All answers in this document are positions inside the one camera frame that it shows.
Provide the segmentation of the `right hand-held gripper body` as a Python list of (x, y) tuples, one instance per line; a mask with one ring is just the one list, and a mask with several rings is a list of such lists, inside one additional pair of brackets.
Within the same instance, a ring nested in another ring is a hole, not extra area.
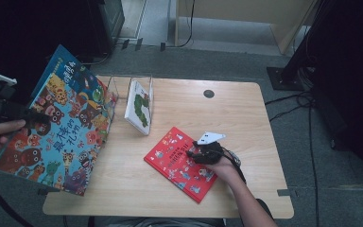
[(202, 157), (194, 161), (204, 165), (216, 164), (223, 156), (223, 149), (218, 140), (224, 137), (225, 134), (206, 131), (198, 140), (198, 144), (202, 145), (198, 153), (201, 153)]

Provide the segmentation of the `red picture book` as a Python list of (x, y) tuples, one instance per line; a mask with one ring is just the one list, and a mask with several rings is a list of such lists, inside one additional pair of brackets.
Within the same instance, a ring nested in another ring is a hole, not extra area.
[(187, 152), (196, 152), (193, 139), (173, 127), (144, 157), (144, 160), (196, 203), (201, 203), (216, 180), (209, 168), (196, 164)]

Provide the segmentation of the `light blue animals picture book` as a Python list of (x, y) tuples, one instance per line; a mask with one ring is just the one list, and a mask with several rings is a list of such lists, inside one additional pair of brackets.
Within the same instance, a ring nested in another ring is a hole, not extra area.
[(43, 88), (31, 108), (50, 116), (14, 133), (0, 153), (0, 171), (82, 196), (114, 114), (115, 95), (104, 104), (85, 100), (67, 85)]

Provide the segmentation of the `white caterpillar picture book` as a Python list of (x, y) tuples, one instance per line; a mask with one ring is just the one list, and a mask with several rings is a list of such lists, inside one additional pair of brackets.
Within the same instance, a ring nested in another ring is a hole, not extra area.
[(137, 80), (131, 79), (124, 118), (143, 135), (149, 135), (152, 116), (152, 81), (149, 89)]

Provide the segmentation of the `clear acrylic book rack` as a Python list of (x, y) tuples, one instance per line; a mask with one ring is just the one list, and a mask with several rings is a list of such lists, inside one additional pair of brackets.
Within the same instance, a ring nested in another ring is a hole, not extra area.
[(124, 109), (123, 116), (125, 115), (131, 79), (137, 79), (146, 90), (149, 89), (149, 82), (152, 81), (153, 91), (153, 77), (111, 77), (109, 85), (110, 88), (114, 89), (115, 93), (118, 95), (119, 106)]

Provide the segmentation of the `person's right hand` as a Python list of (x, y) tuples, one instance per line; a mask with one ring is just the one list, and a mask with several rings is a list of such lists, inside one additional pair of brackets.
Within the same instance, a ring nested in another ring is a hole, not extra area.
[(207, 167), (213, 170), (225, 183), (241, 181), (238, 171), (232, 163), (232, 159), (229, 153), (225, 153), (216, 164), (207, 165)]

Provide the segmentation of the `person's grey clothing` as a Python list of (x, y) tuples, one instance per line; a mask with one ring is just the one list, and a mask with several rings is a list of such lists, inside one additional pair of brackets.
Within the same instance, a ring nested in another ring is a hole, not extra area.
[(222, 218), (95, 217), (94, 227), (226, 227)]

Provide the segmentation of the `dark cabinet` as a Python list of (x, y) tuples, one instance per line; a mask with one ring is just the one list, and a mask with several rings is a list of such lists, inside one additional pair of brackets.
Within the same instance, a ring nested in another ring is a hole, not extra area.
[(102, 54), (111, 54), (125, 16), (121, 0), (88, 0), (96, 43)]

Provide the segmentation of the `beige wooden furniture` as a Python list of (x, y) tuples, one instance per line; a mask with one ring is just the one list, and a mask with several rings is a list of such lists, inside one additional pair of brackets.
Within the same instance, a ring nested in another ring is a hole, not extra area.
[(190, 17), (270, 24), (281, 54), (293, 44), (319, 0), (176, 0), (175, 43), (179, 18)]

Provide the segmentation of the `black stand base plate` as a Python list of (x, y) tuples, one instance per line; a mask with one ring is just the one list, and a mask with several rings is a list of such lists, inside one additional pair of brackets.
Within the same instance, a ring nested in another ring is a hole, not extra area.
[(268, 67), (267, 74), (274, 90), (303, 91), (303, 83), (296, 71), (279, 67)]

